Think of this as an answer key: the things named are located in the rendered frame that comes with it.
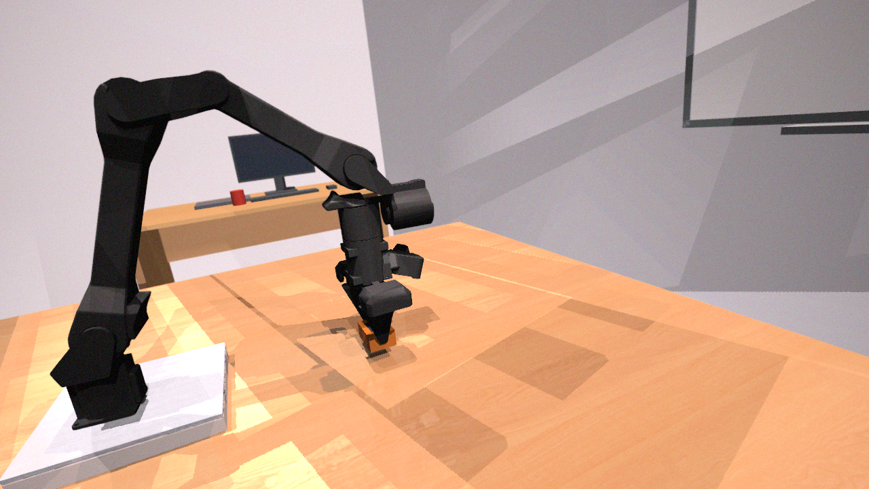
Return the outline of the orange block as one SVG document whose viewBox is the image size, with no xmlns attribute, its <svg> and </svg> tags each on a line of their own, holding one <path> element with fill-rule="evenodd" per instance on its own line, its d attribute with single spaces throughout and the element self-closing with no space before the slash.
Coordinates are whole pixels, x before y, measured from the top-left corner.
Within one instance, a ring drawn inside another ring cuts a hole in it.
<svg viewBox="0 0 869 489">
<path fill-rule="evenodd" d="M 378 352 L 379 350 L 383 350 L 391 346 L 396 346 L 395 330 L 393 329 L 393 326 L 390 326 L 387 343 L 381 344 L 375 334 L 373 334 L 373 331 L 371 330 L 369 324 L 367 324 L 367 320 L 361 320 L 357 323 L 359 326 L 359 336 L 361 340 L 365 343 L 367 349 L 369 349 L 369 352 Z"/>
</svg>

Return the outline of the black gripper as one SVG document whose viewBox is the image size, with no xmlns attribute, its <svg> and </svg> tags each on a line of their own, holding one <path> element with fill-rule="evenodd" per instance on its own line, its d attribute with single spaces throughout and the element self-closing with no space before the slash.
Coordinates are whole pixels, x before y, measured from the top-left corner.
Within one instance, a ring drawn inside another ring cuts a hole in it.
<svg viewBox="0 0 869 489">
<path fill-rule="evenodd" d="M 388 242 L 383 234 L 372 239 L 340 242 L 346 260 L 335 267 L 337 280 L 361 318 L 367 320 L 381 344 L 388 341 L 395 310 L 409 308 L 411 291 L 397 280 L 383 281 L 383 250 Z"/>
</svg>

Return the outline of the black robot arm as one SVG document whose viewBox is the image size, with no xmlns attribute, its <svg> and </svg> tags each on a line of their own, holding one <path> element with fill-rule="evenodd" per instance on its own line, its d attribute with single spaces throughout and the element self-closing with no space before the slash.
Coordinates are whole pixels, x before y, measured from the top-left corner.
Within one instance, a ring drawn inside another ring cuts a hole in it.
<svg viewBox="0 0 869 489">
<path fill-rule="evenodd" d="M 67 387 L 77 416 L 73 430 L 133 416 L 148 393 L 141 365 L 124 352 L 149 319 L 151 291 L 139 291 L 134 275 L 149 167 L 169 121 L 219 109 L 300 153 L 338 185 L 382 195 L 330 191 L 322 206 L 338 210 L 343 240 L 381 236 L 381 214 L 394 231 L 434 219 L 424 179 L 391 185 L 364 147 L 310 128 L 215 71 L 113 78 L 97 87 L 94 109 L 105 169 L 91 281 L 69 330 L 69 349 L 50 372 Z"/>
</svg>

